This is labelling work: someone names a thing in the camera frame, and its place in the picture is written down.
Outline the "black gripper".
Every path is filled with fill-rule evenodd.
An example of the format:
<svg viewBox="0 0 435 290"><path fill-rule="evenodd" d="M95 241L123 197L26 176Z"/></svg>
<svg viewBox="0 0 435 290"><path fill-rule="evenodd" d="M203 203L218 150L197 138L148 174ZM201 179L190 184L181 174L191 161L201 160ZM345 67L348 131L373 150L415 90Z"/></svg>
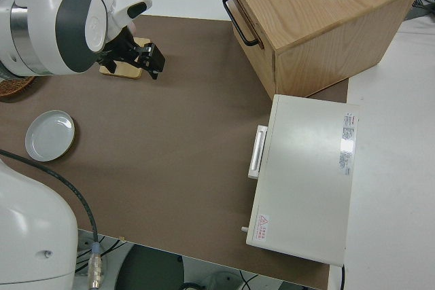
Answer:
<svg viewBox="0 0 435 290"><path fill-rule="evenodd" d="M128 60L135 60L138 68L146 70L150 77L156 80L164 69L166 59L153 42L137 46L130 29L124 27L114 39L105 44L97 58L97 63L110 73L115 73L117 68L115 61Z"/></svg>

